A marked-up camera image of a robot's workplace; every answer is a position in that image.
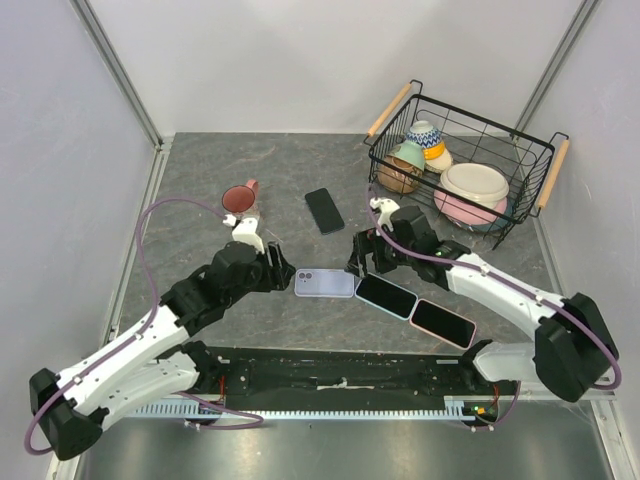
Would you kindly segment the lavender phone case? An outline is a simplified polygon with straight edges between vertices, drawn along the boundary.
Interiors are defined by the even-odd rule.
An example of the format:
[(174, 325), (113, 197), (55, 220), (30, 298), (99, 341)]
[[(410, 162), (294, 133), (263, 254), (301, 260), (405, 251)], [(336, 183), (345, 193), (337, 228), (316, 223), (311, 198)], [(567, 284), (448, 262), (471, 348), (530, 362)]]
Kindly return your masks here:
[(352, 298), (355, 277), (336, 269), (299, 269), (295, 274), (294, 293), (301, 298)]

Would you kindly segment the blue-edged black phone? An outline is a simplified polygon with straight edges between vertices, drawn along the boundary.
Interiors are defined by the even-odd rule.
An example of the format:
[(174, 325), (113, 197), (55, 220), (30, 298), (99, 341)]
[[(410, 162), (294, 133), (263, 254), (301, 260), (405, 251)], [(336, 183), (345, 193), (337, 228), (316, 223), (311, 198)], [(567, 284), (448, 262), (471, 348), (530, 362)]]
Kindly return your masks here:
[(305, 202), (322, 235), (342, 230), (345, 222), (329, 191), (320, 188), (304, 195)]

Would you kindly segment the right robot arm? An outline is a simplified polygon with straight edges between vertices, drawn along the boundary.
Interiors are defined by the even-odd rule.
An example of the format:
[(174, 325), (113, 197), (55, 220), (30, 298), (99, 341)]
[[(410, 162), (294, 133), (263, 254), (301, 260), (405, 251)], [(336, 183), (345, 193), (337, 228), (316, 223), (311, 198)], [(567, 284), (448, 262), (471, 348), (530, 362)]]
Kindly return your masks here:
[(366, 211), (372, 228), (353, 237), (347, 271), (363, 276), (399, 267), (445, 291), (467, 297), (521, 330), (528, 342), (487, 341), (458, 368), (467, 392), (500, 381), (538, 382), (575, 402), (590, 389), (613, 391), (622, 383), (619, 352), (595, 301), (546, 292), (491, 266), (455, 241), (441, 241), (421, 209), (375, 197)]

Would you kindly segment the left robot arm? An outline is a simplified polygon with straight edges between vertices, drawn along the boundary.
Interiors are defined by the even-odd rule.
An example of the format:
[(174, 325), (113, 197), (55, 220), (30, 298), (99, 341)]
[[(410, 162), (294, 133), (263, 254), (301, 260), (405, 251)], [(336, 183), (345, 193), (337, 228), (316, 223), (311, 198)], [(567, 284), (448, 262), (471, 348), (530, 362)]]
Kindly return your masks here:
[[(25, 450), (70, 460), (140, 406), (192, 388), (211, 392), (220, 371), (193, 336), (250, 293), (286, 290), (294, 274), (274, 242), (263, 250), (228, 243), (210, 263), (155, 300), (139, 322), (87, 359), (58, 373), (42, 368), (31, 376), (33, 419)], [(32, 445), (36, 429), (49, 443), (42, 450)]]

